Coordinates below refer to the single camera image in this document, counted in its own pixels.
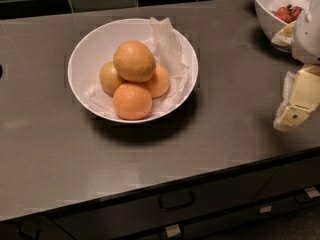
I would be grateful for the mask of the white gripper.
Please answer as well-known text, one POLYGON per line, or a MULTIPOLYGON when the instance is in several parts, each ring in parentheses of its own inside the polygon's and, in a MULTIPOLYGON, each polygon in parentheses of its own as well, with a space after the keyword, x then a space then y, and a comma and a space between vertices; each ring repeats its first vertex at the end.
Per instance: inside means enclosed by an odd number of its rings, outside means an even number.
POLYGON ((297 21, 279 30, 271 39, 278 47, 290 48, 295 59, 305 63, 284 79, 283 101, 273 127, 288 131, 300 127, 320 105, 320 0, 311 0, 297 21))

